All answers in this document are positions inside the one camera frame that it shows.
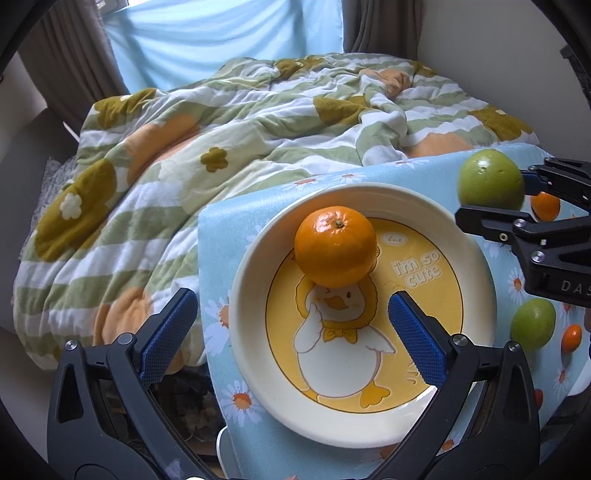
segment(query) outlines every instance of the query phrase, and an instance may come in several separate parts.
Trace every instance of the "light blue curtain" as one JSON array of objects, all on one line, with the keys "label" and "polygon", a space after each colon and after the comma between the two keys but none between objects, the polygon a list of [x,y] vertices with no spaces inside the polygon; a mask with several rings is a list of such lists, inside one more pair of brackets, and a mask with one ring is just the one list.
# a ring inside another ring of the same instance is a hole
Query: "light blue curtain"
[{"label": "light blue curtain", "polygon": [[196,82],[234,57],[343,51],[342,0],[148,0],[103,21],[131,92]]}]

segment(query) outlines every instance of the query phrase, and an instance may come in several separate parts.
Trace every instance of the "yellow plate center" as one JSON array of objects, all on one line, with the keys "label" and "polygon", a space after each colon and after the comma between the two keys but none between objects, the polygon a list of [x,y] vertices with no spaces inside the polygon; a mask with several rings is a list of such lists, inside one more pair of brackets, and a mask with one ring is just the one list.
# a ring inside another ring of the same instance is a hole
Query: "yellow plate center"
[{"label": "yellow plate center", "polygon": [[368,276],[321,287],[303,276],[291,251],[271,283],[265,316],[269,346],[292,385],[350,413],[390,410],[427,388],[388,320],[392,293],[406,290],[449,333],[463,322],[456,275],[437,247],[400,223],[369,220],[378,252]]}]

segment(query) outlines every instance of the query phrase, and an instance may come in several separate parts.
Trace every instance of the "blanket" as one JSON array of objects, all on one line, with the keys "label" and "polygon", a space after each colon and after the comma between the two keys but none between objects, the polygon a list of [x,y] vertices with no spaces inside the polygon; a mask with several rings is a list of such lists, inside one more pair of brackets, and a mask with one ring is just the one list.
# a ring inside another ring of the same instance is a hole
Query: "blanket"
[{"label": "blanket", "polygon": [[[234,59],[181,89],[102,100],[80,134],[74,179],[24,249],[17,334],[53,369],[67,340],[111,343],[179,288],[198,291],[197,222],[212,202],[505,142],[538,140],[420,62],[376,54]],[[228,313],[220,318],[227,326]],[[205,354],[196,318],[169,372]]]}]

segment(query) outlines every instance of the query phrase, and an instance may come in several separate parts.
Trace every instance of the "pillow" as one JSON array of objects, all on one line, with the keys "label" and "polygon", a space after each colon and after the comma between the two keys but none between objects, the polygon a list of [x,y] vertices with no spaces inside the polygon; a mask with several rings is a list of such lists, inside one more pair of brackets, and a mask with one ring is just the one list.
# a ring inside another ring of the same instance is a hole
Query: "pillow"
[{"label": "pillow", "polygon": [[53,200],[55,200],[60,194],[64,184],[72,179],[75,168],[76,156],[68,159],[63,164],[52,158],[47,160],[45,172],[43,174],[43,182],[41,184],[41,193],[39,195],[39,200],[37,201],[37,207],[35,208],[31,218],[31,228],[29,230],[29,234],[22,245],[21,252],[18,257],[19,260],[22,258],[25,246],[29,241],[29,238],[31,238],[35,227],[37,227],[39,220],[47,210],[47,207],[49,207],[53,203]]}]

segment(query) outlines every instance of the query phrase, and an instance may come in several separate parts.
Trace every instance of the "brown curtain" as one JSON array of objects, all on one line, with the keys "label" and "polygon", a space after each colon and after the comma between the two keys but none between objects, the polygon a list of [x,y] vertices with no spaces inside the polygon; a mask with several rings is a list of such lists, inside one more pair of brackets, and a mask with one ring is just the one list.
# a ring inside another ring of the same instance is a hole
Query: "brown curtain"
[{"label": "brown curtain", "polygon": [[416,60],[422,20],[422,0],[343,0],[343,48]]},{"label": "brown curtain", "polygon": [[19,53],[47,106],[76,132],[97,100],[129,93],[95,0],[59,0]]}]

